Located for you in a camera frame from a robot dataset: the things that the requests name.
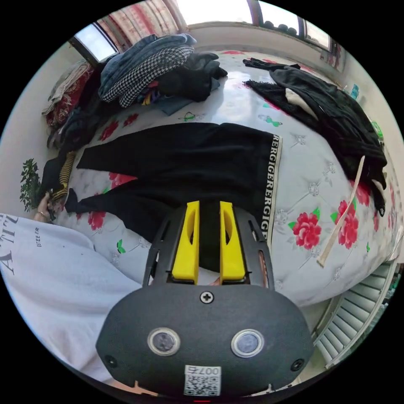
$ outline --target blue bottle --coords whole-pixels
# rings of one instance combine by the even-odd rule
[[[356,84],[354,84],[351,91],[351,97],[354,100],[356,100],[358,98],[358,95],[359,95],[359,87]]]

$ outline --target floral bedsheet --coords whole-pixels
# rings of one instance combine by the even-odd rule
[[[220,88],[213,91],[207,101],[192,103],[171,116],[166,116],[154,105],[132,106],[111,117],[87,147],[153,126],[192,125],[198,121],[232,122],[281,136],[283,146],[274,207],[272,264],[276,289],[299,306],[321,302],[346,291],[382,262],[394,258],[403,235],[403,215],[388,152],[384,217],[377,214],[369,189],[361,184],[338,241],[322,268],[316,259],[347,206],[352,181],[345,177],[325,139],[243,85],[248,79],[272,81],[268,72],[245,67],[244,58],[280,63],[292,61],[253,52],[216,53],[229,74],[220,80]],[[309,68],[303,68],[321,77]],[[106,192],[133,179],[119,173],[78,170],[76,165],[81,154],[79,152],[76,157],[69,184],[79,199]],[[68,215],[61,206],[56,224],[86,234],[96,250],[119,270],[142,281],[149,243],[127,230],[116,216],[109,213]],[[216,278],[216,273],[201,270],[199,283],[207,284]]]

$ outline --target person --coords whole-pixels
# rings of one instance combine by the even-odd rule
[[[83,234],[49,223],[49,195],[33,220],[0,213],[0,271],[28,327],[58,359],[96,380],[112,379],[96,351],[111,308],[141,285],[94,250]]]

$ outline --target green plant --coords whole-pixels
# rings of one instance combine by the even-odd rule
[[[26,212],[39,205],[38,194],[41,182],[37,171],[38,165],[34,159],[29,159],[22,165],[20,201],[24,204]]]

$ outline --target window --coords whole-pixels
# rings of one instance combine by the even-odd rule
[[[290,11],[284,10],[275,5],[265,3],[264,1],[259,1],[258,3],[261,7],[262,19],[265,28],[278,28],[279,25],[284,24],[287,26],[287,28],[295,29],[296,30],[295,35],[300,34],[299,20],[296,14],[293,14]]]
[[[177,0],[187,25],[210,21],[253,23],[247,0]]]
[[[324,31],[316,27],[311,22],[305,21],[306,25],[306,39],[316,44],[321,45],[323,48],[330,50],[330,36]]]
[[[90,61],[92,64],[119,53],[115,45],[95,24],[78,32],[72,39],[72,44],[86,59],[94,59]]]

